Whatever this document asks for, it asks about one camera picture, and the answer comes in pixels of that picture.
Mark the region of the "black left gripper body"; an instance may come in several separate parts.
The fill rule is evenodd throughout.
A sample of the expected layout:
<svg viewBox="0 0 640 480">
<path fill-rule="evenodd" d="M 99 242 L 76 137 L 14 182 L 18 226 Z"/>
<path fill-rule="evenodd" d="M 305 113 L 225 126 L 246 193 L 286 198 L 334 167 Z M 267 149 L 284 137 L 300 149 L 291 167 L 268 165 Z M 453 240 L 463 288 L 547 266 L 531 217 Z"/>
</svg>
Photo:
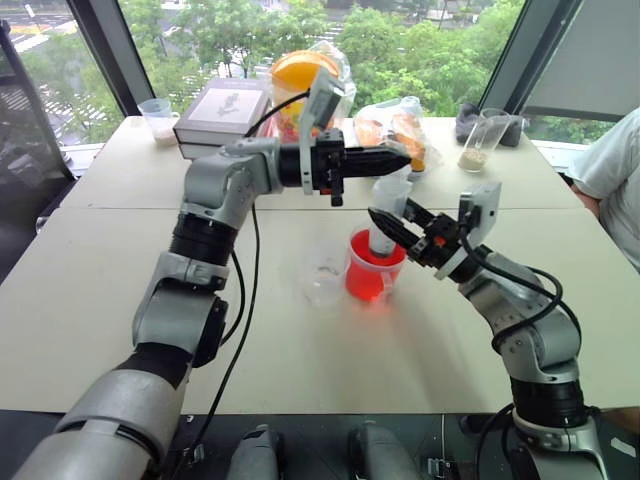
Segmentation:
<svg viewBox="0 0 640 480">
<path fill-rule="evenodd" d="M 320 133 L 311 148 L 312 189 L 329 195 L 332 206 L 343 205 L 344 183 L 341 171 L 345 157 L 344 136 L 332 128 Z"/>
</svg>

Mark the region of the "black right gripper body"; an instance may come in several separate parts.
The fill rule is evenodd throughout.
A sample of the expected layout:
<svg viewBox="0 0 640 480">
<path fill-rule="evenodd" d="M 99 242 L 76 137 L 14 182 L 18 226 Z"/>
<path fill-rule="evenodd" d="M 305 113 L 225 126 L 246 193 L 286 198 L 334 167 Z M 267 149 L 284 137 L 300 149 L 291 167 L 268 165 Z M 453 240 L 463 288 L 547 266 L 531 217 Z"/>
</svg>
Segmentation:
<svg viewBox="0 0 640 480">
<path fill-rule="evenodd" d="M 408 257 L 425 267 L 441 268 L 460 249 L 459 226 L 445 214 L 424 214 L 410 220 L 423 235 L 406 248 Z"/>
</svg>

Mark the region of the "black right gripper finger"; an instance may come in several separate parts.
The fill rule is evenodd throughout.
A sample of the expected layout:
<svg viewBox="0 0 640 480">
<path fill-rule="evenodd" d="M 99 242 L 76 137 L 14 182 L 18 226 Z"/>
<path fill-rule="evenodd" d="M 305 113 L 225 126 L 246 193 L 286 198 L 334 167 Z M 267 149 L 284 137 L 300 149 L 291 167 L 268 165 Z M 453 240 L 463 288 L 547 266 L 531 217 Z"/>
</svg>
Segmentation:
<svg viewBox="0 0 640 480">
<path fill-rule="evenodd" d="M 417 226 L 430 226 L 434 224 L 439 217 L 439 214 L 431 213 L 413 199 L 408 198 L 406 200 L 403 218 L 409 223 Z"/>
<path fill-rule="evenodd" d="M 374 225 L 401 248 L 409 250 L 421 241 L 418 235 L 407 229 L 393 214 L 374 207 L 370 207 L 368 213 Z"/>
</svg>

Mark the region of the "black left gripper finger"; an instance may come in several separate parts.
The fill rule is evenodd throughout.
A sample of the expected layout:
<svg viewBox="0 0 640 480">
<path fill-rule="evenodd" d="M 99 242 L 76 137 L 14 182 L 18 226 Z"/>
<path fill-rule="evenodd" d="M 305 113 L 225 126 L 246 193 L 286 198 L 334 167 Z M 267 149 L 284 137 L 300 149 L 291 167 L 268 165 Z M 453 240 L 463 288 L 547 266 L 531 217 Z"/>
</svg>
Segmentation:
<svg viewBox="0 0 640 480">
<path fill-rule="evenodd" d="M 348 163 L 363 162 L 399 162 L 409 163 L 409 154 L 394 146 L 377 145 L 366 147 L 348 147 L 345 149 L 345 161 Z"/>
<path fill-rule="evenodd" d="M 408 163 L 392 162 L 392 161 L 365 161 L 365 162 L 349 162 L 343 165 L 344 178 L 372 178 L 381 177 L 395 172 L 402 171 L 408 167 Z"/>
</svg>

